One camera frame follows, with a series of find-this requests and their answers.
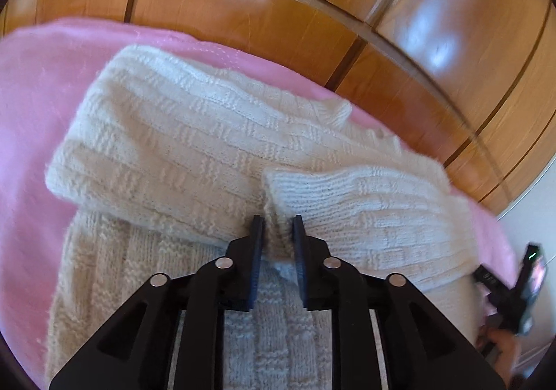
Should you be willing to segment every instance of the pink fabric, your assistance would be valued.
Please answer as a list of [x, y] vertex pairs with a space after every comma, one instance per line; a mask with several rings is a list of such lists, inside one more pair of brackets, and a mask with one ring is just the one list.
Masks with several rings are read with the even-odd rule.
[[[48, 192], [44, 170], [88, 86], [129, 44], [234, 69], [303, 97], [337, 97], [278, 64], [172, 31], [64, 19], [19, 29], [0, 41], [0, 331], [41, 388], [46, 387], [48, 310], [64, 232], [76, 210]], [[352, 120], [384, 128], [359, 108]], [[515, 281], [515, 256], [500, 225], [469, 203], [482, 261], [506, 281]]]

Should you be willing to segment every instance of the metal pin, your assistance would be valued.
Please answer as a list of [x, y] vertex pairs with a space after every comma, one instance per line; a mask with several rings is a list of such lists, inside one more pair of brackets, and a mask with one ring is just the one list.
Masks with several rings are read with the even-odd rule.
[[219, 269], [231, 268], [233, 264], [234, 261], [228, 257], [220, 257], [218, 260], [215, 261], [215, 265]]
[[161, 287], [168, 282], [168, 278], [164, 274], [155, 274], [149, 282], [153, 287]]
[[339, 258], [336, 258], [336, 257], [325, 258], [322, 263], [326, 268], [329, 268], [329, 269], [337, 269], [342, 265], [341, 260]]
[[388, 280], [390, 284], [395, 287], [403, 287], [407, 282], [405, 277], [401, 274], [392, 274]]

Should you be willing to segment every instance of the pink sheet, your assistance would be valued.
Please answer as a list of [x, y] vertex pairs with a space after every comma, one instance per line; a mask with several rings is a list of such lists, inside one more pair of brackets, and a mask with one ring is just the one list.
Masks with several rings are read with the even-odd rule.
[[[278, 64], [181, 33], [94, 19], [22, 28], [0, 41], [0, 331], [41, 388], [48, 310], [75, 207], [44, 185], [44, 169], [85, 91], [129, 44], [237, 70], [311, 99], [337, 95]], [[383, 127], [355, 108], [352, 120]], [[516, 261], [494, 216], [469, 200], [480, 257], [508, 283]]]

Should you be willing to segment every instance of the white knitted sweater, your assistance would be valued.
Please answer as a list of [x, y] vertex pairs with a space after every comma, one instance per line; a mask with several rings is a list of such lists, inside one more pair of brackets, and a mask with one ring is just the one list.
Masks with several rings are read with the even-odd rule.
[[330, 315], [299, 300], [289, 232], [361, 272], [399, 271], [470, 339], [479, 303], [466, 201], [444, 169], [395, 136], [311, 101], [150, 47], [123, 49], [88, 90], [46, 182], [79, 210], [68, 229], [48, 333], [47, 378], [151, 274], [195, 272], [267, 220], [251, 313], [226, 313], [226, 389], [324, 389]]

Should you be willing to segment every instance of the wooden headboard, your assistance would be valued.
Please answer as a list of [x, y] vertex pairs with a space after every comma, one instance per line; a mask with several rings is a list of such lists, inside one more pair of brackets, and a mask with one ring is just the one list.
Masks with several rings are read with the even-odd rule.
[[62, 16], [183, 31], [351, 100], [500, 213], [556, 152], [550, 0], [9, 0], [0, 36]]

